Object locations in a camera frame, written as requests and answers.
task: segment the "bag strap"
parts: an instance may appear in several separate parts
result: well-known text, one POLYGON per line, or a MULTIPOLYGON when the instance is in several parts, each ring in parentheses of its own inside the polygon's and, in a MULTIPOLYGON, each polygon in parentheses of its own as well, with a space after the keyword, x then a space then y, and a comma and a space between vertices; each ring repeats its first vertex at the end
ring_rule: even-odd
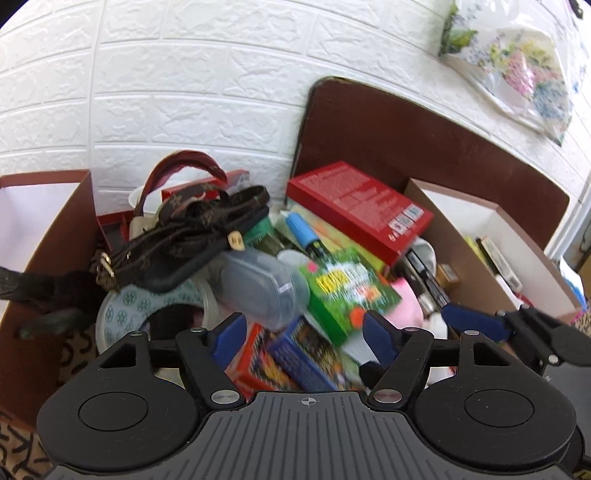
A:
POLYGON ((159 189, 175 173, 178 173, 185 167, 194 167, 199 170, 205 170, 213 177, 228 183, 226 173, 220 168, 217 162, 204 152, 195 150, 181 150, 163 158, 152 170, 152 173, 146 180, 142 195, 134 208, 134 217, 144 215, 144 203, 146 197, 154 190, 159 189))

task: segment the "floral plastic bag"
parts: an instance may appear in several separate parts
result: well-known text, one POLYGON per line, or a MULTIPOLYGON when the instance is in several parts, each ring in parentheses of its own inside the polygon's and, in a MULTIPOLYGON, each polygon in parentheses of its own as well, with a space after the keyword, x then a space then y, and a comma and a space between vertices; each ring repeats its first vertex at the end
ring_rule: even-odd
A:
POLYGON ((440 57, 507 115, 562 144, 589 54, 568 0, 455 0, 440 57))

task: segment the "red box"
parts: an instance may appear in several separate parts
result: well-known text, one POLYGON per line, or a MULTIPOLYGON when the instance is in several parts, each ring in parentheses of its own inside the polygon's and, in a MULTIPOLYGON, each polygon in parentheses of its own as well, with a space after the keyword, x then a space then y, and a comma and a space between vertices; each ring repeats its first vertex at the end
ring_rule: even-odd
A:
POLYGON ((298 386, 266 351, 272 333, 254 323, 237 361, 226 370, 242 394, 249 398, 259 390, 298 391, 298 386))
POLYGON ((287 196, 388 265, 394 264, 433 214, 343 161, 287 183, 287 196))
MULTIPOLYGON (((162 201, 165 201, 168 197, 170 197, 175 192, 188 187, 189 185, 200 185, 202 183, 210 183, 215 185, 216 187, 220 187, 223 190, 227 190, 230 187, 235 187, 242 181, 249 181, 250 180, 250 172, 248 170, 232 170, 226 173, 226 177, 228 178, 228 183, 225 184, 220 179, 215 177, 206 177, 204 179, 195 180, 191 182, 184 183, 182 185, 178 185, 176 187, 170 187, 167 189, 162 189, 162 201)), ((205 194, 204 200, 213 200, 217 198, 217 192, 211 191, 205 194)))

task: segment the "green box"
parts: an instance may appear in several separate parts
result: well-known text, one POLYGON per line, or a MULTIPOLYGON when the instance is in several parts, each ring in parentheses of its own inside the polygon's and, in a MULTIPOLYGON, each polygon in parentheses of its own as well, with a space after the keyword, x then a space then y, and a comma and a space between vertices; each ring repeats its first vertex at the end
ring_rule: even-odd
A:
POLYGON ((363 314, 390 312, 400 296, 355 249, 347 248, 300 268, 310 286, 309 311, 335 346, 360 329, 363 314))

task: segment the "pink fabric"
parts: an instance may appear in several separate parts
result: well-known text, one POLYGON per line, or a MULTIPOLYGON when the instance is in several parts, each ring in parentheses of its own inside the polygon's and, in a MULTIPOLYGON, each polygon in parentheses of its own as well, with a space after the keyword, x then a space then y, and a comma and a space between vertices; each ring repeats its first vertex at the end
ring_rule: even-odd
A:
POLYGON ((384 318, 399 329, 405 327, 422 328, 423 311, 408 282, 403 278, 399 278, 390 285, 398 292, 402 300, 394 310, 384 315, 384 318))

